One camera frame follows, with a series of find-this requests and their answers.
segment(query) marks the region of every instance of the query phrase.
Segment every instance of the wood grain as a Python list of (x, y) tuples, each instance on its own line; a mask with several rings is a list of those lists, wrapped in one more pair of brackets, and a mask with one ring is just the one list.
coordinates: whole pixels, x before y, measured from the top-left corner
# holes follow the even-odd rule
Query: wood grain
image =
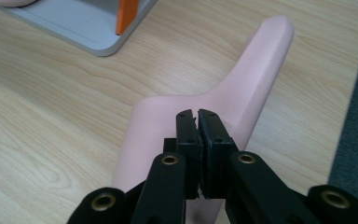
[(358, 1), (159, 0), (105, 58), (0, 10), (0, 223), (65, 223), (110, 184), (136, 102), (209, 90), (275, 15), (296, 37), (248, 150), (306, 193), (326, 182), (351, 98)]

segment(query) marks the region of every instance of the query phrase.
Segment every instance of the light wood surface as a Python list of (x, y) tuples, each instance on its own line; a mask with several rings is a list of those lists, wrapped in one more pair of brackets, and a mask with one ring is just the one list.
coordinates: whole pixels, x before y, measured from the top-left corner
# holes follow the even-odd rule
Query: light wood surface
[(110, 185), (136, 102), (209, 90), (276, 15), (296, 36), (248, 150), (306, 193), (327, 180), (351, 98), (358, 1), (159, 0), (105, 58), (0, 10), (0, 223), (65, 223)]

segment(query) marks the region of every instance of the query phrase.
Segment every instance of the orange object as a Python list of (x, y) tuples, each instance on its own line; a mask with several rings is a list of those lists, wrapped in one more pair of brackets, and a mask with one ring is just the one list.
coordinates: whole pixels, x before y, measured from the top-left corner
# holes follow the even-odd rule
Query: orange object
[(135, 19), (139, 0), (119, 0), (117, 11), (116, 34), (121, 35)]

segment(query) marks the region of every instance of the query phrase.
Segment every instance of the white plastic tray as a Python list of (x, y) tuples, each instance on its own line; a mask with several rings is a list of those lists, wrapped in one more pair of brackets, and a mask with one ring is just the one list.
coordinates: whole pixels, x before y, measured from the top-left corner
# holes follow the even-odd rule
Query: white plastic tray
[(4, 10), (97, 56), (108, 56), (124, 44), (157, 0), (139, 0), (138, 15), (116, 35), (118, 0), (38, 0)]

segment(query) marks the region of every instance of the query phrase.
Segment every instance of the pink object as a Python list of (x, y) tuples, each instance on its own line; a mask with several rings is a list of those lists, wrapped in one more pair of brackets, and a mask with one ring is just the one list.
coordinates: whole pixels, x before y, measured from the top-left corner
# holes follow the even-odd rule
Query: pink object
[(36, 0), (0, 0), (2, 7), (23, 7), (33, 3)]
[[(150, 97), (136, 104), (112, 187), (126, 192), (146, 179), (153, 159), (162, 153), (164, 138), (176, 137), (176, 114), (186, 109), (192, 109), (193, 115), (200, 108), (218, 114), (238, 148), (245, 150), (293, 36), (286, 17), (266, 19), (248, 39), (228, 76), (212, 90)], [(214, 223), (221, 202), (187, 201), (186, 223)]]

